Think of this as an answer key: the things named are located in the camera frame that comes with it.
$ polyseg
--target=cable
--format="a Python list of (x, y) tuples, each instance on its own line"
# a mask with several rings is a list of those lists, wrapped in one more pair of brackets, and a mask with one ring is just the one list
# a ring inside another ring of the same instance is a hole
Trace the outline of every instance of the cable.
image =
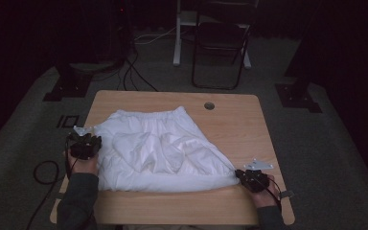
[[(271, 196), (273, 196), (274, 200), (276, 201), (277, 207), (280, 209), (280, 212), (282, 212), (283, 208), (282, 208), (281, 198), (276, 197), (276, 195), (273, 194), (254, 174), (251, 174), (251, 175), (255, 181), (257, 181)], [(277, 186), (277, 188), (279, 188), (279, 186), (277, 185), (276, 182), (274, 182), (274, 180), (271, 180), (271, 181), (273, 181), (273, 183)]]
[(108, 75), (108, 76), (106, 76), (106, 77), (104, 77), (102, 79), (95, 79), (95, 80), (92, 80), (92, 81), (93, 82), (95, 82), (95, 81), (105, 81), (105, 80), (108, 80), (108, 79), (112, 78), (113, 76), (115, 76), (117, 74), (119, 75), (119, 72), (121, 72), (121, 69), (118, 69), (116, 72), (111, 73), (110, 75)]
[(272, 180), (270, 178), (268, 178), (268, 179), (273, 181), (274, 185), (277, 187), (277, 190), (279, 191), (279, 199), (282, 199), (282, 193), (281, 193), (279, 185), (274, 180)]
[[(47, 164), (47, 163), (51, 163), (51, 164), (54, 164), (56, 166), (56, 174), (55, 174), (55, 178), (53, 181), (49, 181), (49, 182), (46, 182), (46, 181), (42, 181), (40, 180), (38, 177), (37, 177), (37, 170), (44, 164)], [(47, 192), (47, 194), (44, 196), (44, 198), (40, 201), (40, 203), (38, 204), (37, 208), (34, 210), (34, 213), (32, 214), (32, 217), (30, 218), (29, 220), (29, 223), (28, 223), (28, 226), (27, 226), (27, 230), (30, 229), (31, 225), (32, 225), (32, 222), (33, 220), (35, 219), (35, 216), (37, 215), (38, 211), (40, 210), (41, 206), (43, 206), (44, 202), (46, 202), (47, 199), (49, 199), (50, 197), (50, 193), (53, 191), (53, 189), (55, 188), (57, 182), (59, 182), (60, 180), (62, 180), (64, 178), (64, 176), (62, 176), (61, 178), (58, 178), (58, 174), (59, 174), (59, 168), (58, 168), (58, 163), (55, 162), (55, 161), (51, 161), (51, 160), (48, 160), (48, 161), (43, 161), (41, 162), (40, 164), (38, 164), (36, 167), (34, 167), (34, 171), (33, 171), (33, 177), (34, 177), (34, 180), (37, 181), (37, 183), (39, 184), (42, 184), (42, 185), (52, 185), (50, 186), (50, 189), (49, 191)]]
[(139, 89), (136, 87), (136, 85), (133, 82), (133, 78), (132, 78), (132, 70), (134, 70), (136, 72), (136, 74), (139, 76), (140, 79), (142, 79), (142, 81), (144, 81), (148, 86), (150, 86), (154, 91), (158, 92), (158, 90), (150, 83), (148, 82), (140, 73), (139, 71), (134, 67), (134, 63), (137, 61), (138, 57), (139, 57), (139, 53), (134, 49), (134, 53), (136, 54), (136, 57), (134, 59), (133, 62), (130, 62), (129, 59), (126, 59), (126, 62), (128, 63), (129, 67), (127, 68), (127, 70), (125, 71), (124, 74), (124, 78), (122, 79), (123, 85), (124, 85), (124, 89), (127, 90), (127, 74), (130, 74), (130, 81), (132, 82), (133, 87), (135, 88), (136, 91), (139, 91)]
[(173, 30), (175, 30), (175, 27), (172, 28), (171, 30), (167, 31), (164, 34), (144, 34), (144, 35), (141, 35), (139, 37), (136, 37), (134, 40), (137, 40), (137, 39), (142, 38), (142, 37), (145, 37), (145, 36), (155, 36), (155, 35), (157, 36), (157, 38), (155, 38), (155, 39), (153, 39), (151, 41), (145, 42), (145, 43), (135, 43), (135, 44), (136, 45), (147, 45), (147, 44), (151, 44), (153, 41), (155, 41), (155, 40), (157, 40), (157, 39), (159, 39), (159, 38), (161, 38), (161, 37), (163, 37), (165, 35), (169, 35), (170, 32), (173, 31)]
[(119, 72), (118, 72), (118, 85), (116, 86), (116, 90), (119, 90), (119, 86), (121, 85), (121, 76), (119, 75)]

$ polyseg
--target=black cable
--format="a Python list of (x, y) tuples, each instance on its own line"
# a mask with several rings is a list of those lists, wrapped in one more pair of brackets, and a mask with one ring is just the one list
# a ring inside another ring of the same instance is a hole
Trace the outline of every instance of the black cable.
[(132, 72), (130, 71), (130, 82), (132, 83), (132, 85), (133, 85), (133, 87), (134, 87), (134, 89), (136, 89), (136, 91), (139, 91), (138, 89), (137, 89), (137, 87), (136, 87), (136, 84), (134, 84), (134, 81), (133, 81), (133, 77), (132, 77), (133, 75), (132, 75)]
[(127, 70), (124, 74), (124, 78), (123, 78), (123, 84), (124, 84), (124, 89), (125, 90), (127, 90), (127, 74), (130, 73), (130, 75), (131, 75), (131, 69), (133, 67), (133, 64), (136, 62), (137, 58), (139, 57), (139, 53), (137, 53), (137, 51), (135, 51), (134, 53), (136, 54), (136, 57), (135, 57), (135, 59), (132, 63), (128, 59), (126, 59), (126, 62), (128, 63), (129, 67), (127, 68)]
[[(51, 163), (54, 164), (56, 166), (56, 174), (55, 174), (55, 178), (53, 181), (42, 181), (37, 177), (37, 170), (44, 164), (47, 163)], [(36, 167), (34, 167), (34, 171), (33, 171), (33, 177), (34, 180), (37, 181), (37, 183), (42, 184), (42, 185), (52, 185), (50, 186), (49, 191), (47, 192), (47, 194), (44, 196), (44, 198), (40, 201), (40, 203), (38, 204), (37, 208), (34, 210), (34, 213), (32, 214), (32, 217), (29, 220), (28, 226), (27, 226), (27, 230), (30, 229), (33, 220), (35, 219), (35, 216), (37, 215), (38, 211), (40, 210), (40, 208), (43, 206), (44, 202), (46, 202), (47, 199), (49, 199), (50, 197), (50, 193), (53, 191), (53, 189), (55, 188), (57, 182), (59, 182), (60, 180), (62, 180), (64, 178), (64, 176), (62, 176), (61, 178), (58, 178), (58, 174), (59, 174), (59, 168), (58, 168), (58, 163), (55, 161), (51, 161), (51, 160), (47, 160), (47, 161), (43, 161), (40, 164), (38, 164)]]
[(94, 79), (92, 80), (93, 82), (96, 82), (96, 81), (105, 81), (105, 80), (108, 80), (110, 78), (112, 78), (113, 76), (115, 75), (119, 75), (119, 72), (121, 72), (121, 69), (119, 68), (117, 71), (113, 72), (113, 73), (110, 73), (108, 76), (104, 77), (104, 78), (101, 78), (101, 79)]
[[(253, 179), (256, 180), (256, 182), (258, 182), (271, 196), (273, 196), (274, 200), (276, 201), (277, 207), (280, 209), (280, 212), (282, 212), (283, 208), (282, 208), (281, 199), (276, 197), (276, 195), (273, 194), (254, 174), (251, 174), (251, 175), (252, 175)], [(271, 180), (271, 181), (273, 181), (273, 183), (277, 186), (277, 188), (279, 188), (279, 186), (277, 185), (276, 182), (274, 182), (274, 180)]]
[(76, 158), (76, 160), (74, 161), (73, 165), (71, 166), (71, 171), (74, 169), (74, 166), (77, 164), (77, 161), (79, 160), (79, 158)]
[(118, 72), (118, 85), (116, 86), (116, 90), (119, 90), (119, 86), (121, 85), (121, 76), (119, 75), (119, 72)]
[(282, 193), (280, 190), (280, 186), (272, 179), (268, 178), (269, 180), (273, 181), (274, 185), (277, 187), (277, 190), (279, 191), (279, 199), (282, 199)]
[(137, 71), (137, 69), (131, 65), (133, 70), (136, 72), (136, 74), (148, 85), (150, 86), (151, 88), (153, 88), (154, 91), (158, 92), (158, 90), (151, 84), (149, 83), (145, 78), (142, 77), (142, 75)]

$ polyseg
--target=sleeve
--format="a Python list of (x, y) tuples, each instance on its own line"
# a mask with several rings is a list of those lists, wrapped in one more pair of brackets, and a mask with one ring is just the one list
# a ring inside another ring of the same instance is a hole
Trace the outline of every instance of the sleeve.
[(261, 230), (286, 230), (282, 214), (277, 206), (258, 208), (259, 225)]
[(97, 229), (93, 206), (98, 197), (98, 176), (74, 173), (57, 207), (57, 229)]

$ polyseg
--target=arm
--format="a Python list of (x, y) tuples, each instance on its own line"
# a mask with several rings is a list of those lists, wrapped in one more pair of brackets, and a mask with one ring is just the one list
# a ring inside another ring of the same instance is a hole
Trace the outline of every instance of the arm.
[(64, 198), (57, 207), (57, 229), (97, 229), (93, 206), (98, 196), (98, 154), (89, 160), (69, 155), (72, 175)]
[[(274, 176), (269, 175), (268, 178), (270, 178), (268, 190), (278, 197), (279, 191), (274, 186)], [(268, 191), (263, 190), (259, 193), (250, 193), (250, 195), (257, 208), (261, 230), (287, 229), (282, 213), (277, 207), (274, 197)]]

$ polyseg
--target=wrinkled fabric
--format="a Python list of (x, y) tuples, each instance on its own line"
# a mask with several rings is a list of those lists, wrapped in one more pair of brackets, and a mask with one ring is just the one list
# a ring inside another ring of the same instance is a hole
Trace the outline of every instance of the wrinkled fabric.
[(195, 192), (238, 183), (232, 163), (210, 143), (184, 107), (118, 110), (95, 126), (99, 190)]

